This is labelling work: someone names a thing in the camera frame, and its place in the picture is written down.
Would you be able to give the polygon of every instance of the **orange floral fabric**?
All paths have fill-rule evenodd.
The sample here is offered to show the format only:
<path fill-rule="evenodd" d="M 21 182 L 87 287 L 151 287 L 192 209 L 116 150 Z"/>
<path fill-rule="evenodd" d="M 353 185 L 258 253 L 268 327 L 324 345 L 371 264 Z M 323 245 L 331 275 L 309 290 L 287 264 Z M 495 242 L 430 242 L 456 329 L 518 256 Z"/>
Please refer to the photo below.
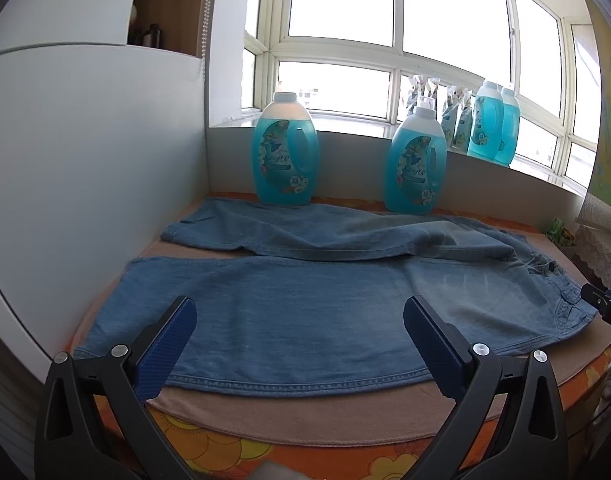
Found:
<path fill-rule="evenodd" d="M 219 196 L 256 200 L 254 195 L 222 193 Z M 359 200 L 315 199 L 314 202 L 330 203 L 362 210 L 385 211 L 382 203 Z M 449 211 L 433 211 L 438 214 L 459 214 Z M 485 217 L 475 217 L 496 227 L 537 232 L 533 227 L 516 222 Z M 573 406 L 607 372 L 611 359 L 611 346 L 572 379 L 560 386 L 564 409 Z M 98 397 L 102 420 L 116 434 L 120 429 L 112 416 L 107 400 Z M 280 463 L 301 472 L 314 480 L 396 480 L 413 465 L 429 446 L 432 438 L 412 442 L 363 447 L 306 447 L 265 444 L 233 435 L 206 430 L 160 412 L 150 406 L 150 414 L 161 431 L 183 460 L 197 471 L 207 472 L 215 478 L 242 480 L 265 459 Z M 463 466 L 479 462 L 496 428 L 496 420 L 486 422 Z"/>

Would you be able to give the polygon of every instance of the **lace tablecloth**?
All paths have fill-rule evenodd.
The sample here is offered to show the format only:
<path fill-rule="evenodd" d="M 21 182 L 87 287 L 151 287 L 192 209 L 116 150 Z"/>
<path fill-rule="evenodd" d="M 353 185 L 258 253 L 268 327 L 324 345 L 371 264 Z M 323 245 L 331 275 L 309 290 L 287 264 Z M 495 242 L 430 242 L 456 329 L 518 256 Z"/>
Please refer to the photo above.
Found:
<path fill-rule="evenodd" d="M 611 290 L 611 235 L 581 226 L 574 238 L 575 252 Z"/>

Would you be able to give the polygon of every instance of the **bottle label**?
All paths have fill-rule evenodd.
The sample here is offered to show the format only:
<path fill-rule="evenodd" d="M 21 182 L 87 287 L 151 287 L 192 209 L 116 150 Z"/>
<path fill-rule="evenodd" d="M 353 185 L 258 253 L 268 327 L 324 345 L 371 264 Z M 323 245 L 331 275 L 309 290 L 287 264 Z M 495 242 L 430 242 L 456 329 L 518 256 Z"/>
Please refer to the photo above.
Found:
<path fill-rule="evenodd" d="M 410 202 L 428 205 L 436 193 L 428 182 L 429 136 L 418 136 L 410 140 L 399 155 L 396 167 L 396 184 Z"/>
<path fill-rule="evenodd" d="M 281 119 L 266 128 L 258 146 L 258 166 L 266 182 L 281 193 L 301 193 L 307 189 L 309 181 L 296 170 L 290 158 L 289 125 L 289 120 Z"/>
<path fill-rule="evenodd" d="M 483 131 L 483 102 L 485 101 L 484 96 L 477 96 L 474 100 L 474 128 L 472 130 L 472 142 L 478 146 L 484 146 L 488 143 L 488 136 Z"/>

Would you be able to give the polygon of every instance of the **blue gripper pad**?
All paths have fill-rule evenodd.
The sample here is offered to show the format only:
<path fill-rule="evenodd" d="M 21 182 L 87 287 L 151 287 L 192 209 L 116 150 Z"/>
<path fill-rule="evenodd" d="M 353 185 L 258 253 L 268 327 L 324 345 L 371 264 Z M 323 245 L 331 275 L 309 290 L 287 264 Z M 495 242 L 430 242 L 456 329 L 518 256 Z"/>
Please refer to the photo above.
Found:
<path fill-rule="evenodd" d="M 169 317 L 177 303 L 176 311 Z M 147 399 L 154 399 L 160 394 L 165 381 L 168 380 L 172 368 L 183 352 L 189 337 L 196 328 L 196 305 L 189 298 L 179 297 L 163 315 L 159 323 L 156 337 L 149 345 L 134 369 L 134 392 L 143 404 Z"/>
<path fill-rule="evenodd" d="M 403 323 L 443 396 L 460 402 L 473 362 L 467 340 L 420 296 L 405 302 Z"/>

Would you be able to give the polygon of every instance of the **window frame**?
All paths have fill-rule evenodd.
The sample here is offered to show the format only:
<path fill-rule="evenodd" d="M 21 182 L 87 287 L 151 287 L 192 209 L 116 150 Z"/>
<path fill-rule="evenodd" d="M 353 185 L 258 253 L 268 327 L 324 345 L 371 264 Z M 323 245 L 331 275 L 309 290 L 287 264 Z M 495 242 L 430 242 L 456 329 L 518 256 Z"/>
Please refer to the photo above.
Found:
<path fill-rule="evenodd" d="M 509 25 L 510 84 L 517 92 L 521 116 L 557 137 L 552 169 L 517 155 L 522 162 L 537 164 L 550 174 L 550 182 L 564 182 L 574 189 L 579 184 L 565 176 L 572 143 L 596 152 L 594 142 L 573 134 L 576 102 L 576 66 L 572 25 L 591 25 L 589 17 L 559 17 L 540 0 L 532 0 L 548 12 L 557 23 L 561 52 L 561 108 L 555 116 L 521 95 L 521 28 L 516 0 L 506 0 Z M 272 101 L 280 61 L 301 61 L 340 64 L 390 72 L 388 112 L 384 120 L 317 110 L 320 115 L 368 119 L 386 125 L 397 124 L 397 109 L 402 74 L 423 73 L 441 78 L 441 83 L 455 84 L 476 91 L 483 78 L 448 63 L 403 51 L 403 0 L 393 0 L 393 46 L 335 38 L 313 38 L 289 35 L 291 0 L 260 0 L 256 38 L 244 32 L 244 47 L 256 55 L 254 105 L 263 109 Z"/>
<path fill-rule="evenodd" d="M 247 50 L 250 54 L 252 54 L 253 56 L 255 56 L 254 58 L 254 74 L 252 75 L 252 106 L 242 106 L 242 99 L 241 99 L 241 111 L 245 112 L 246 114 L 251 114 L 254 112 L 254 110 L 256 109 L 254 107 L 254 87 L 256 86 L 256 62 L 258 61 L 258 59 L 256 58 L 256 53 L 252 52 L 252 50 L 250 50 L 247 46 L 243 47 L 243 50 Z"/>

